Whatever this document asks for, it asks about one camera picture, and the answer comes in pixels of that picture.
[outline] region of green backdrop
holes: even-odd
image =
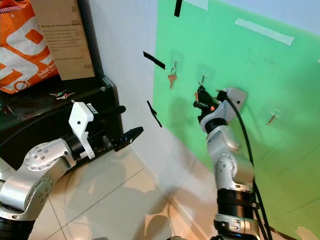
[[[298,226],[320,236],[320,37],[240,8],[209,0],[208,11],[183,2],[158,1],[153,107],[157,117],[208,168],[206,134],[193,108],[202,74],[204,86],[237,87],[247,93],[241,110],[270,225],[298,238]],[[286,45],[235,24],[236,19],[295,37]],[[170,90],[168,74],[177,63],[177,81]],[[271,111],[281,117],[266,125]],[[244,140],[237,120],[231,123]]]

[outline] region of small key on shelf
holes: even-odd
[[[168,75],[168,79],[170,80],[170,90],[174,87],[174,82],[177,80],[176,74],[170,74]]]

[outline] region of tiled floor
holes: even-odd
[[[3,177],[13,172],[1,163]],[[197,237],[126,147],[65,175],[29,240],[166,240]]]

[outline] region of orange bag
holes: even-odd
[[[0,89],[14,94],[58,75],[28,0],[0,5]]]

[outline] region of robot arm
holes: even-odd
[[[239,109],[246,94],[229,88],[223,93]],[[259,225],[254,219],[253,180],[254,168],[242,154],[242,146],[228,123],[236,116],[227,101],[214,101],[201,85],[196,94],[194,107],[201,109],[198,120],[207,133],[207,149],[213,161],[217,187],[218,211],[214,226],[218,231],[215,240],[260,240]]]
[[[118,151],[129,145],[143,131],[131,129],[118,140],[109,140],[94,119],[121,114],[124,106],[100,114],[88,103],[75,102],[69,124],[74,133],[68,139],[56,139],[33,147],[21,167],[4,183],[0,191],[0,239],[26,240],[41,213],[54,184],[77,161],[95,157],[95,152]]]

